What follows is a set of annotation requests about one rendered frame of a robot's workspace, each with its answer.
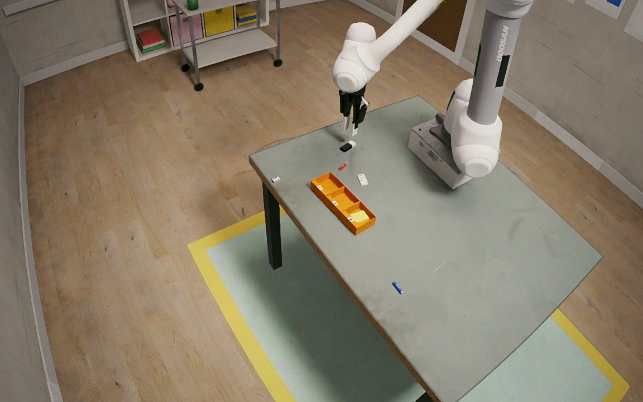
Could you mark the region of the orange three-compartment tray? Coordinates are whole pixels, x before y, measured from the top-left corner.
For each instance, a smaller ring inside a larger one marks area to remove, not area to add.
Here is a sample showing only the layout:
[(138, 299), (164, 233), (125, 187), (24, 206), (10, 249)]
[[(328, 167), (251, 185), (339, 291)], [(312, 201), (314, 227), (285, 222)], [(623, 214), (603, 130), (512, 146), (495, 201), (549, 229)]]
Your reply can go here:
[[(331, 171), (312, 180), (310, 189), (336, 214), (345, 226), (349, 227), (349, 230), (354, 235), (358, 235), (375, 224), (377, 217)], [(359, 213), (363, 209), (368, 216), (368, 221), (358, 224), (350, 215)]]

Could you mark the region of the black and white eraser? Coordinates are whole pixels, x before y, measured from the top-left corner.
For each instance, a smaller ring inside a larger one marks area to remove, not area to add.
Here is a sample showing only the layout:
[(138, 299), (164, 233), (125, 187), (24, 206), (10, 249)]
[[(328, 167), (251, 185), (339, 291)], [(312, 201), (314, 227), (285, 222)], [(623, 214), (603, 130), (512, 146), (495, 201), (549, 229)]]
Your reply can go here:
[(349, 149), (355, 147), (356, 143), (354, 141), (349, 141), (347, 144), (341, 147), (342, 152), (347, 152)]

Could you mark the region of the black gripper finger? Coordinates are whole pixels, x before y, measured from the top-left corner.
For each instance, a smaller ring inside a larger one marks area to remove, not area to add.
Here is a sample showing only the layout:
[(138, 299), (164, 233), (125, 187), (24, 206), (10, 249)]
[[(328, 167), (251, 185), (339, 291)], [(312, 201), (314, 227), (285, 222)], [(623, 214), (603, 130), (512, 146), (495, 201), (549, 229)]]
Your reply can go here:
[(351, 107), (352, 107), (352, 102), (350, 102), (350, 94), (345, 94), (341, 89), (338, 91), (340, 95), (340, 112), (343, 113), (344, 120), (343, 120), (343, 131), (346, 131), (349, 129), (349, 120), (350, 120), (350, 112), (351, 112)]
[[(356, 98), (352, 98), (352, 107), (354, 107), (354, 121), (352, 121), (352, 130), (351, 130), (351, 136), (354, 136), (357, 134), (357, 129), (359, 127), (359, 124), (364, 121), (364, 117), (367, 113), (367, 107), (370, 105), (370, 102), (367, 102), (364, 100), (364, 97), (362, 97), (362, 104), (356, 104)], [(361, 106), (361, 109), (360, 109)]]

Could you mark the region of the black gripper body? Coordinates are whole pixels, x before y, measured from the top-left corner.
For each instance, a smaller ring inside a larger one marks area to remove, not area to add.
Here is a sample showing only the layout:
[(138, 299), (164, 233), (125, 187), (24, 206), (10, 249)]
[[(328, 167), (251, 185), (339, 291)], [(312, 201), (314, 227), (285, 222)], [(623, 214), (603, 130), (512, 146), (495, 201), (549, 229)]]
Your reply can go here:
[(351, 97), (350, 97), (349, 101), (352, 102), (352, 98), (355, 97), (356, 98), (356, 104), (359, 104), (362, 101), (362, 97), (364, 97), (366, 87), (367, 87), (367, 84), (364, 85), (364, 87), (362, 89), (360, 89), (360, 90), (358, 90), (358, 91), (356, 91), (354, 93), (350, 93)]

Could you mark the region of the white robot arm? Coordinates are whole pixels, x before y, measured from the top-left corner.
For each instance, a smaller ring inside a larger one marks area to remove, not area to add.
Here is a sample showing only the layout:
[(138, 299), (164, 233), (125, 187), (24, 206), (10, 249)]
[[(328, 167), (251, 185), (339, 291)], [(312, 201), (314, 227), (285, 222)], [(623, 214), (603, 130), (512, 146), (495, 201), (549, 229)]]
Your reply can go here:
[[(373, 26), (353, 23), (333, 66), (334, 84), (346, 93), (362, 89), (380, 70), (380, 62), (447, 1), (418, 0), (378, 39)], [(497, 165), (502, 134), (498, 108), (521, 16), (528, 13), (533, 1), (482, 0), (486, 12), (474, 79), (457, 86), (445, 115), (435, 115), (440, 125), (429, 130), (452, 151), (459, 170), (471, 178), (489, 175)]]

